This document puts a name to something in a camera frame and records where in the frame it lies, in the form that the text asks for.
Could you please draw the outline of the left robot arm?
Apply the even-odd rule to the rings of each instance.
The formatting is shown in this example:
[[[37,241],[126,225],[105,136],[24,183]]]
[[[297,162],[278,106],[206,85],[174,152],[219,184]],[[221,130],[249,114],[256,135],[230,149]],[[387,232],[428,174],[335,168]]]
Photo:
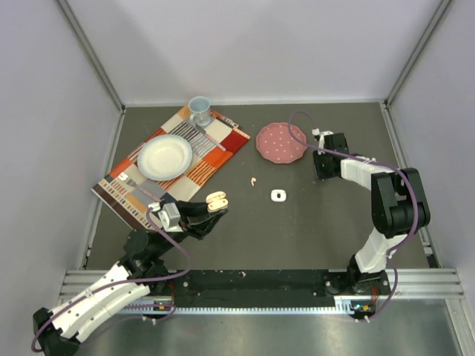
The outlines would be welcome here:
[[[169,280],[186,276],[191,269],[171,273],[161,257],[181,246],[187,237],[203,239],[228,211],[222,192],[204,202],[153,202],[145,218],[150,229],[133,230],[125,255],[95,283],[62,305],[41,308],[33,315],[31,349],[44,355],[74,355],[82,343],[117,312],[141,297],[160,294]]]

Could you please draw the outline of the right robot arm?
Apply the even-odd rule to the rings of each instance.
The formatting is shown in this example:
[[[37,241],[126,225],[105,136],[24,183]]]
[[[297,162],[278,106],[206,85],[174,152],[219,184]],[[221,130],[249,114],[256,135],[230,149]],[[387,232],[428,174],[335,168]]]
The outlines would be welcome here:
[[[364,246],[349,261],[344,275],[330,272],[325,280],[329,294],[367,293],[385,278],[387,262],[398,245],[430,222],[430,209],[419,172],[398,170],[365,156],[351,156],[343,133],[312,131],[318,150],[313,152],[320,180],[340,178],[370,192],[373,230]]]

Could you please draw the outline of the white earbuds charging case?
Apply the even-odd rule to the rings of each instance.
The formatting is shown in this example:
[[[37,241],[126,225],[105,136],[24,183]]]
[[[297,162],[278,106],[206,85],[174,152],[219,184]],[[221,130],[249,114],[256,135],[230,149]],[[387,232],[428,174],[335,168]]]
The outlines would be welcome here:
[[[287,193],[284,189],[273,189],[270,193],[270,199],[273,202],[285,202]]]

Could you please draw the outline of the beige earbuds charging case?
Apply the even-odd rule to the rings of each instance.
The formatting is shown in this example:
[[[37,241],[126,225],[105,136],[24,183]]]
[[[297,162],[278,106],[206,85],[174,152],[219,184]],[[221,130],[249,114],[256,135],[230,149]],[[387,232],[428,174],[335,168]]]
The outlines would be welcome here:
[[[210,193],[206,197],[207,211],[213,213],[216,211],[221,211],[228,207],[229,201],[226,198],[226,193],[224,191],[216,191]]]

